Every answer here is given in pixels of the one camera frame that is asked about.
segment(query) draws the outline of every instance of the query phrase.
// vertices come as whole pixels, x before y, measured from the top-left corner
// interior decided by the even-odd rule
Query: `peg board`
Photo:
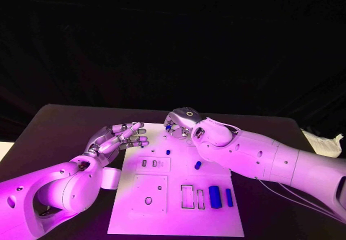
[[[200,158],[190,137],[173,138],[163,124],[145,123],[144,128],[148,146],[125,150],[108,234],[243,237],[230,171]],[[183,188],[189,195],[181,195],[181,186],[191,186],[191,190]],[[210,205],[210,186],[219,187],[222,208],[217,209]],[[183,208],[183,200],[191,199],[193,208]]]

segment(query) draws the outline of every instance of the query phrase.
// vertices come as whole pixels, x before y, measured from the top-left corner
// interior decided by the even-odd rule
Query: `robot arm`
[[[0,183],[0,239],[37,239],[92,205],[99,188],[116,189],[121,171],[105,167],[119,150],[148,145],[142,123],[104,127],[69,162]],[[37,213],[39,201],[47,210]]]
[[[187,107],[174,109],[164,121],[176,138],[190,134],[203,160],[219,163],[242,176],[277,182],[315,197],[346,223],[346,160],[294,149],[269,137],[210,118],[202,120]]]

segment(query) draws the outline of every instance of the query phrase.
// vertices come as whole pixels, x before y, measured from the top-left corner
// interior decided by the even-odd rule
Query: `small blue object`
[[[196,170],[199,170],[199,169],[200,169],[200,165],[202,165],[202,162],[200,162],[200,161],[197,161],[197,162],[196,162],[196,165],[194,165],[194,169],[196,169]]]
[[[220,197],[220,190],[217,186],[209,187],[209,198],[210,198],[210,207],[213,209],[222,208],[222,197]]]
[[[227,204],[229,207],[232,207],[233,206],[233,201],[232,201],[232,195],[230,195],[230,189],[229,188],[225,190],[225,194],[226,194],[226,204]]]

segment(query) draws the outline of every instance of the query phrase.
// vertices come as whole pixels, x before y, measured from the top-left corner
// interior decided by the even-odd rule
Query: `black curtain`
[[[46,104],[289,117],[333,138],[346,3],[14,2],[0,9],[0,103],[3,141]]]

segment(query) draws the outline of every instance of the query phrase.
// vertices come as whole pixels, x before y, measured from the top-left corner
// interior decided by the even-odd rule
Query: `table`
[[[157,110],[46,105],[0,162],[0,182],[67,162],[80,155],[88,140],[101,127],[131,122],[163,123],[167,114],[168,111]],[[200,115],[268,136],[292,148],[314,152],[298,125],[289,118],[215,113]],[[125,151],[119,153],[109,167],[121,169],[124,155]],[[243,239],[344,239],[344,224],[275,195],[256,180],[232,172],[232,184]],[[279,190],[277,183],[266,184]],[[115,190],[101,189],[89,209],[63,222],[40,239],[207,239],[197,236],[106,234],[115,193]]]

